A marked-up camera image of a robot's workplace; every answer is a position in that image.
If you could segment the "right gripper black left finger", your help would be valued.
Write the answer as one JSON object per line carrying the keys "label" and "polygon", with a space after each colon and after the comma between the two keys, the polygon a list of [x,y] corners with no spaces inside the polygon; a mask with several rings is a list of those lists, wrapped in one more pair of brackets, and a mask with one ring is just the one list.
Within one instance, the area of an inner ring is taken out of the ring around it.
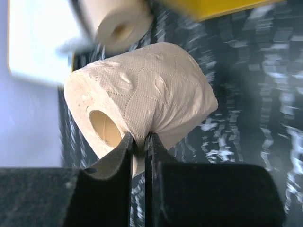
{"label": "right gripper black left finger", "polygon": [[133,137],[86,169],[2,168],[3,227],[127,227]]}

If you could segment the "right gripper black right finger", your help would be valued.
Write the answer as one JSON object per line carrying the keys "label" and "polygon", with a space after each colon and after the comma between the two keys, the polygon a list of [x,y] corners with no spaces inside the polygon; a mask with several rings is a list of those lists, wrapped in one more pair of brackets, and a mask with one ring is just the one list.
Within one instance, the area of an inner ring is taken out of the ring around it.
{"label": "right gripper black right finger", "polygon": [[285,212],[271,175],[249,164],[183,163],[159,136],[145,140],[148,227],[281,227]]}

